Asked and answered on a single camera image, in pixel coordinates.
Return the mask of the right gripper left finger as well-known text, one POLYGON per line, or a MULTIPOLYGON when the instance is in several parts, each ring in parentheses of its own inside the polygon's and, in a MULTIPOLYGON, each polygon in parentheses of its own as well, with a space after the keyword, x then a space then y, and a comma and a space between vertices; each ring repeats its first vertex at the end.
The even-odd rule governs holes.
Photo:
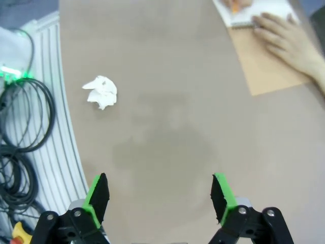
POLYGON ((80 207, 63 215, 43 212, 34 233, 33 243, 109 243, 101 231, 106 207, 110 199, 105 173, 97 175, 80 207))

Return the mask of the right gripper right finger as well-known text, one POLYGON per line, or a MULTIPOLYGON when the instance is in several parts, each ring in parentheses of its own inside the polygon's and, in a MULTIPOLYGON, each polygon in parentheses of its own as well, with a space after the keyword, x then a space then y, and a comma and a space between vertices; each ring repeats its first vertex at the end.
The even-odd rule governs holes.
POLYGON ((256 211, 247 198, 235 197, 224 174, 213 174, 210 196, 221 227, 209 243, 237 243, 240 238, 261 244, 294 242, 278 208, 256 211))

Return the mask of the person's left hand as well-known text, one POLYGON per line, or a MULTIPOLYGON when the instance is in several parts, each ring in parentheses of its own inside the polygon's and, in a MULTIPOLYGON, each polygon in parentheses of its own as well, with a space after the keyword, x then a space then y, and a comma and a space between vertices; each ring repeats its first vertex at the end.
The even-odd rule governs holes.
POLYGON ((255 35, 273 55, 314 79, 324 75, 324 57, 291 15, 284 19, 264 12, 252 20, 257 25, 255 35))

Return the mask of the person's right hand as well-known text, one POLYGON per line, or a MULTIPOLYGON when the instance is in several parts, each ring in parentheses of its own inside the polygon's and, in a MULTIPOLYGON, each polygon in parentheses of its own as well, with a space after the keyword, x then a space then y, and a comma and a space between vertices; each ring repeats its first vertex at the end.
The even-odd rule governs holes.
POLYGON ((252 5, 253 0, 223 0, 229 8, 245 8, 252 5))

